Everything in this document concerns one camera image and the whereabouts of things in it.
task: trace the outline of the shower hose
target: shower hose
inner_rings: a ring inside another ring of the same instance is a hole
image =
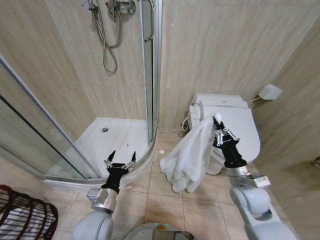
[[[103,19],[101,17],[101,10],[100,10],[100,5],[99,5],[99,1],[96,0],[96,5],[97,5],[97,10],[98,11],[93,11],[93,17],[95,19],[95,26],[96,26],[96,31],[99,35],[99,38],[103,44],[103,57],[102,57],[102,61],[103,61],[103,67],[105,68],[105,70],[108,73],[115,73],[118,69],[118,63],[117,63],[117,59],[115,57],[115,54],[113,53],[112,49],[116,48],[119,46],[120,41],[121,41],[121,36],[122,36],[122,19],[121,19],[121,14],[120,12],[117,12],[117,17],[119,18],[119,33],[118,33],[118,38],[117,41],[114,45],[110,45],[107,41],[106,38],[106,33],[105,33],[105,28],[104,28],[104,22]],[[114,61],[114,69],[109,69],[107,66],[107,51],[109,51],[113,61]]]

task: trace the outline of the bidet seat control panel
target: bidet seat control panel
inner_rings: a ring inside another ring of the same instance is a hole
[[[189,107],[188,124],[190,129],[200,123],[200,105],[194,104]]]

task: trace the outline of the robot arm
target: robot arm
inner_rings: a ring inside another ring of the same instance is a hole
[[[213,117],[215,136],[213,146],[222,150],[224,166],[232,185],[230,195],[244,221],[244,229],[250,240],[297,240],[292,231],[280,220],[271,205],[264,187],[270,185],[268,177],[251,173],[247,162],[237,150],[240,141],[224,123]]]
[[[109,240],[111,239],[114,222],[112,213],[116,208],[121,177],[136,165],[136,152],[131,162],[111,163],[116,151],[104,161],[109,177],[101,188],[91,188],[87,197],[91,200],[91,208],[95,211],[81,219],[72,233],[72,240]]]

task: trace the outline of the white towel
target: white towel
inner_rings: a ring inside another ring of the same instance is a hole
[[[193,192],[201,183],[214,148],[213,116],[221,119],[219,113],[203,119],[160,161],[160,170],[172,184],[174,192],[184,189]]]

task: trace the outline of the shower door handle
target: shower door handle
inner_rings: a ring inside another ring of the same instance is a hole
[[[155,27],[154,27],[154,22],[155,22],[155,7],[154,7],[154,3],[152,2],[153,0],[148,0],[150,5],[151,5],[151,34],[149,37],[145,37],[144,38],[144,42],[149,42],[150,40],[152,40],[152,38],[154,37],[154,32],[155,32]]]

